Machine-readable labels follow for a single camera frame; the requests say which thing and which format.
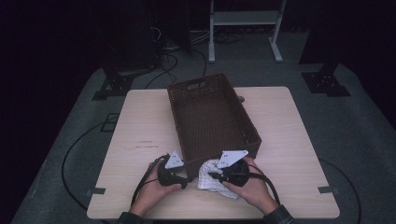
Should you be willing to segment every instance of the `hand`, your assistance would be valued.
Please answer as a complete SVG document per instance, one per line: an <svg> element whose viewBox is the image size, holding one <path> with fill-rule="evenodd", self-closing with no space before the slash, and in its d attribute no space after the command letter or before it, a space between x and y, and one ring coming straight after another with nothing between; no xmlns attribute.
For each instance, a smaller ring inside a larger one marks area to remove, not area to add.
<svg viewBox="0 0 396 224"><path fill-rule="evenodd" d="M147 211L157 205L157 203L159 203L163 199L163 197L170 194L171 192L181 189L180 184L165 187L162 186L157 180L157 171L161 162L163 161L159 161L152 169L151 174L146 180L147 184L145 184L143 188L139 191L136 201L134 202L134 204L132 204L131 209L129 210L130 213L143 217L147 213Z"/></svg>
<svg viewBox="0 0 396 224"><path fill-rule="evenodd" d="M250 157L243 159L249 164L249 171L255 174L261 174L257 169L254 160ZM224 187L236 193L239 197L257 208L259 208L265 215L270 214L279 207L279 204L271 197L267 185L264 181L258 178L250 178L243 187L237 187L229 182L223 181Z"/></svg>

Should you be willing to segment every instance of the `white triangular marker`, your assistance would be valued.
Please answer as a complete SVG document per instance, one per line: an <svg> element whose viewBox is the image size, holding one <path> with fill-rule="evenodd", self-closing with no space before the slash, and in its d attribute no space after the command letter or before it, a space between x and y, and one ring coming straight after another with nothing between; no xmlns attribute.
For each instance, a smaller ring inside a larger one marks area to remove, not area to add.
<svg viewBox="0 0 396 224"><path fill-rule="evenodd" d="M181 158L177 155L177 153L174 151L172 152L172 155L169 158L169 161L165 164L166 169L171 169L179 166L183 166L184 162L181 160Z"/></svg>
<svg viewBox="0 0 396 224"><path fill-rule="evenodd" d="M223 151L218 168L221 169L232 166L234 163L244 158L247 154L247 150Z"/></svg>

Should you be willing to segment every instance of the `person's right hand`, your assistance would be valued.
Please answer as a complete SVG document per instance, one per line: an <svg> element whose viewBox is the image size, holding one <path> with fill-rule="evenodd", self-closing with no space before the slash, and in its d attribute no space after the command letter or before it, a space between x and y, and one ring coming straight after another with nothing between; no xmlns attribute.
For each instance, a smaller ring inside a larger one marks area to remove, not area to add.
<svg viewBox="0 0 396 224"><path fill-rule="evenodd" d="M254 168L257 165L252 158L245 157L243 160L249 165L248 169L251 173L261 174ZM258 178L251 177L243 187L237 187L226 181L223 181L222 184L239 197L245 199L247 203L259 208L265 215L270 214L279 207L279 204L271 197L266 183Z"/></svg>

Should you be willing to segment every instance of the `person's left hand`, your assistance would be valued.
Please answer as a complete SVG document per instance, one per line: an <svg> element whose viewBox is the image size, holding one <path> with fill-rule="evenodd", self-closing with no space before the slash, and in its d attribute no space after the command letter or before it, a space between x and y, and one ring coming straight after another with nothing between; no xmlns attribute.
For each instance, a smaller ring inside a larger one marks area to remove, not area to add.
<svg viewBox="0 0 396 224"><path fill-rule="evenodd" d="M163 197L166 195L181 189L180 184L174 184L171 186L162 186L158 181L158 167L160 163L152 169L151 174L148 176L146 183L143 188L139 191L134 204L132 204L130 213L143 217L149 209L157 205Z"/></svg>

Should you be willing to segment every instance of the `gray carpet floor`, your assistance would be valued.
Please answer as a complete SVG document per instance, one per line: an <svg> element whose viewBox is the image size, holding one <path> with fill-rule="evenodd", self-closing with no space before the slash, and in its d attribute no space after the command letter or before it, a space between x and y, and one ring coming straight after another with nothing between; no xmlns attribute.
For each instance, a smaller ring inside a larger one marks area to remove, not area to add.
<svg viewBox="0 0 396 224"><path fill-rule="evenodd" d="M330 186L339 191L334 198L341 211L336 219L300 219L299 222L357 223L359 205L352 183L361 201L361 223L396 223L395 130L364 91L357 76L341 64L334 75L349 90L350 97L328 97L309 91L301 73L318 71L321 64L298 64L307 33L279 35L283 63L276 63L268 36L270 34L245 35L244 40L231 45L216 45L216 62L206 65L205 74L224 73L235 87L286 86L290 89L318 157L336 166L321 163ZM193 48L207 57L207 44ZM177 81L203 74L205 60L200 53L171 54L177 57L177 66L171 71ZM173 57L163 57L165 68L174 64ZM132 89L145 89L162 72L158 68L135 78ZM90 190L96 184L112 132L101 132L100 127L87 131L103 122L107 114L119 113L125 99L117 96L92 101L104 80L102 69L92 74L12 223L99 223L89 219L82 206L90 202ZM164 89L171 82L165 74L148 88ZM67 186L82 206L65 190L61 175L63 162Z"/></svg>

